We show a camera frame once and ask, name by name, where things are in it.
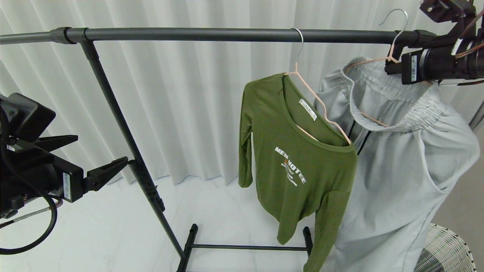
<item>white woven basket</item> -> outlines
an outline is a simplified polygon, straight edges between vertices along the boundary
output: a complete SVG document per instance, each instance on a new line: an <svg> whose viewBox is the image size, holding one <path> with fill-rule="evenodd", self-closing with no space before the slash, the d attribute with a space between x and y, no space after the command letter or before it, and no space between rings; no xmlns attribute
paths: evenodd
<svg viewBox="0 0 484 272"><path fill-rule="evenodd" d="M476 272L467 244L448 228L431 224L414 272Z"/></svg>

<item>white sticker label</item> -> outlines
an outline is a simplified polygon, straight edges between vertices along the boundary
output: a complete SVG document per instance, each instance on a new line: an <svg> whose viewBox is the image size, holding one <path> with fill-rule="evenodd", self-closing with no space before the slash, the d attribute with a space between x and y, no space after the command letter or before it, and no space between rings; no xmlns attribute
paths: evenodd
<svg viewBox="0 0 484 272"><path fill-rule="evenodd" d="M309 105L306 103L306 101L304 101L304 99L300 99L299 100L299 104L301 104L304 109L307 111L307 113L309 113L309 115L311 115L311 118L313 118L313 121L316 121L316 113L314 113L314 111L309 107Z"/></svg>
<svg viewBox="0 0 484 272"><path fill-rule="evenodd" d="M62 179L64 181L64 198L72 200L71 195L71 176L67 173L62 173Z"/></svg>
<svg viewBox="0 0 484 272"><path fill-rule="evenodd" d="M417 81L417 56L412 56L412 82Z"/></svg>

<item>long-sleeve shirt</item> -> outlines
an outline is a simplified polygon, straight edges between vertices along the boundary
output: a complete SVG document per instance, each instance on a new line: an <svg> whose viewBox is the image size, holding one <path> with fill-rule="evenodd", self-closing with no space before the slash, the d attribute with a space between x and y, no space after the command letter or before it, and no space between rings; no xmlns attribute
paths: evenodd
<svg viewBox="0 0 484 272"><path fill-rule="evenodd" d="M358 166L325 272L413 272L432 217L479 157L466 122L439 97L438 84L402 85L385 62L323 79L328 118L348 134ZM315 101L318 111L323 111ZM378 125L361 112L389 127Z"/></svg>
<svg viewBox="0 0 484 272"><path fill-rule="evenodd" d="M346 208L356 168L355 149L284 74L245 86L240 121L241 187L252 183L251 133L257 196L279 221L277 240L288 242L297 223L316 213L315 241L304 271L318 272Z"/></svg>

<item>white curtain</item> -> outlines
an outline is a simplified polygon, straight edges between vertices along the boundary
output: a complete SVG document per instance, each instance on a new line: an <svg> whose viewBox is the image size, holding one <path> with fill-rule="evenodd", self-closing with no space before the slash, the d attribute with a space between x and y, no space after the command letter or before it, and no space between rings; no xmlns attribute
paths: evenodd
<svg viewBox="0 0 484 272"><path fill-rule="evenodd" d="M2 0L0 33L63 26L408 30L447 33L420 0ZM480 10L483 0L476 0ZM101 63L153 178L237 176L239 110L244 85L293 69L300 44L247 42L96 42ZM388 45L309 44L300 72L320 79L355 56L381 57ZM132 155L79 45L0 46L0 91L20 92L57 112L45 135L79 135L57 155L86 171ZM479 85L442 87L469 121L484 100ZM128 181L134 176L123 171Z"/></svg>

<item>clothes hanger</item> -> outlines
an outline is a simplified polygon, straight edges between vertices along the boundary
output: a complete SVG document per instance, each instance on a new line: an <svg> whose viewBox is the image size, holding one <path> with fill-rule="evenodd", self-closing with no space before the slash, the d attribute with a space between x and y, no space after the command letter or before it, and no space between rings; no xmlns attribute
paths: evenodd
<svg viewBox="0 0 484 272"><path fill-rule="evenodd" d="M303 77L301 76L301 74L299 74L299 70L298 70L298 59L299 59L299 54L301 53L301 51L303 50L303 47L304 47L304 37L303 37L303 34L301 33L301 31L297 28L293 28L295 29L299 35L301 36L301 49L299 50L297 56L296 56L296 65L295 65L295 71L294 72L290 72L290 73L285 73L284 75L286 76L289 76L289 75L297 75L298 78L302 81L302 83L311 91L311 93L314 95L314 97L316 97L316 100L318 100L321 105L323 105L323 109L324 109L324 115L323 115L323 118L326 120L326 122L330 123L330 124L333 124L334 126L336 126L339 131L341 132L341 134L343 135L343 137L345 137L345 140L348 142L348 144L351 144L351 141L349 140L348 136L346 135L346 133L343 131L343 129L338 125L338 123L336 122L333 122L333 121L330 121L328 120L328 117L326 115L326 105L323 103L323 101L319 98L319 96L316 95L316 93L313 91L313 89L311 89L311 87L309 86L309 84L307 84L307 82L303 79ZM316 140L313 136L311 136L309 133L307 133L304 129L302 129L300 126L298 126L304 133L308 134L311 138L313 138L314 140Z"/></svg>
<svg viewBox="0 0 484 272"><path fill-rule="evenodd" d="M364 64L364 63L370 63L370 62L376 62L376 61L383 61L383 60L389 60L389 61L393 61L393 62L395 62L395 63L398 63L398 62L399 62L397 59L395 59L395 58L393 57L393 50L395 49L395 41L396 41L396 39L398 38L398 36L400 36L400 35L401 35L401 34L402 34L402 33L403 33L403 32L404 32L406 29L407 29L407 25L408 25L408 13L407 13L406 11L404 11L403 9L393 9L393 10L391 10L391 11L390 11L390 12L387 14L387 16L385 17L385 19L383 20L383 22L381 22L381 23L379 24L379 26L383 25L383 24L385 23L385 21L387 20L388 16L389 16L390 14L392 14L392 12L397 11L397 10L398 10L398 11L401 11L401 12L403 12L403 13L405 14L405 26L403 27L403 30L401 30L401 31L400 31L400 32L399 32L399 33L398 33L398 34L395 36L395 38L393 39L392 45L390 46L390 52L388 53L388 56L387 56L387 57L385 57L385 58L374 59L374 60L364 60L364 61L361 61L361 62L354 63L354 64L352 64L352 65L350 65L350 66L348 66L348 67L346 68L345 73L348 73L348 71L349 71L349 69L350 69L351 67L354 67L354 66L356 66L356 65L360 65L360 64ZM367 114L365 114L365 113L363 113L363 112L361 112L361 114L362 114L363 116L365 116L366 118L370 119L371 121L373 121L373 122L375 122L375 123L379 124L379 125L382 125L382 126L384 126L384 127L388 127L388 125L386 125L386 124L384 124L384 123L382 123L382 122L380 122L380 121L376 120L375 118L373 118L373 117L371 117L371 116L369 116L369 115L367 115Z"/></svg>

